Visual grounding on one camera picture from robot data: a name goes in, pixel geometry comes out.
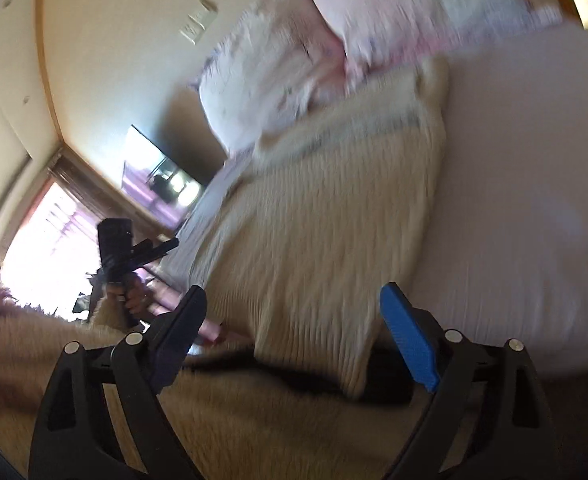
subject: wall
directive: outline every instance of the wall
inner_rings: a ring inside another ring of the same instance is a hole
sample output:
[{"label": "wall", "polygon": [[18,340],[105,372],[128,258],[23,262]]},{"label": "wall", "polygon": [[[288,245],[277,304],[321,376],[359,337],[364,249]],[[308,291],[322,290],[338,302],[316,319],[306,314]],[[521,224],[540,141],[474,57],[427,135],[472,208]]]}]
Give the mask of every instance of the wall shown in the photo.
[{"label": "wall", "polygon": [[213,0],[197,47],[180,34],[198,0],[44,0],[46,66],[65,141],[120,185],[134,124],[201,182],[224,153],[186,84],[253,0]]},{"label": "wall", "polygon": [[1,248],[59,145],[40,78],[34,0],[0,0]]}]

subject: hand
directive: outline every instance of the hand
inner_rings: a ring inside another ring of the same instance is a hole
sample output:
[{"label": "hand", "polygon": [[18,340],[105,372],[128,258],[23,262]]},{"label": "hand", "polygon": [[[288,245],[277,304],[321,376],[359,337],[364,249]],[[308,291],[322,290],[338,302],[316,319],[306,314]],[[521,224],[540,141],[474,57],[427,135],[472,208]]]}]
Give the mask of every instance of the hand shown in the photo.
[{"label": "hand", "polygon": [[136,319],[146,317],[147,309],[154,303],[154,293],[144,286],[142,280],[137,274],[129,274],[126,277],[126,294],[123,287],[107,283],[105,288],[107,299],[110,301],[119,301],[120,297],[125,296],[125,308]]}]

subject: blue gripper pad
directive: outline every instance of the blue gripper pad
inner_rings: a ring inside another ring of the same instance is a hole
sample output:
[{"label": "blue gripper pad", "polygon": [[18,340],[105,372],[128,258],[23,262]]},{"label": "blue gripper pad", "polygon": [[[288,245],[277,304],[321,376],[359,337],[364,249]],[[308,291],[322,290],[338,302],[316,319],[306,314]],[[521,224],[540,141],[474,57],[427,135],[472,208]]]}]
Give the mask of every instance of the blue gripper pad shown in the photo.
[{"label": "blue gripper pad", "polygon": [[395,283],[380,291],[380,312],[392,333],[394,341],[414,381],[434,393],[440,377],[436,367],[436,354],[411,316],[412,306]]}]

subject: silver screw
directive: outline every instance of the silver screw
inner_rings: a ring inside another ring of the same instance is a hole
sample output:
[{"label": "silver screw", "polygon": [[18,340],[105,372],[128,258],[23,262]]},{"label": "silver screw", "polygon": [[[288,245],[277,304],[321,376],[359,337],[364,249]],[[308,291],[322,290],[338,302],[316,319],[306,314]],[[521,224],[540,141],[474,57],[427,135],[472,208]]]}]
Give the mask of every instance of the silver screw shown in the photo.
[{"label": "silver screw", "polygon": [[463,335],[458,330],[448,330],[445,332],[445,339],[450,343],[460,343],[463,340]]},{"label": "silver screw", "polygon": [[64,346],[64,352],[69,355],[75,354],[79,348],[80,348],[80,343],[78,343],[76,341],[72,341],[71,343],[67,343]]},{"label": "silver screw", "polygon": [[518,339],[510,339],[510,348],[515,352],[522,352],[525,349],[525,345]]},{"label": "silver screw", "polygon": [[141,344],[142,342],[142,334],[140,332],[132,332],[125,337],[125,343],[129,346],[136,346]]}]

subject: pillowcase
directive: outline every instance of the pillowcase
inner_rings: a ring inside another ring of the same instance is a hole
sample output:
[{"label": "pillowcase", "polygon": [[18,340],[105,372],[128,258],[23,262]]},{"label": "pillowcase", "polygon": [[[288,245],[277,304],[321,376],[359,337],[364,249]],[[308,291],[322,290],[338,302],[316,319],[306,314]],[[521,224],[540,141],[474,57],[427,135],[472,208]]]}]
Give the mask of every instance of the pillowcase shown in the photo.
[{"label": "pillowcase", "polygon": [[228,152],[344,97],[345,52],[312,0],[261,0],[216,48],[199,94]]},{"label": "pillowcase", "polygon": [[314,0],[343,38],[352,84],[377,68],[530,30],[560,18],[525,0]]}]

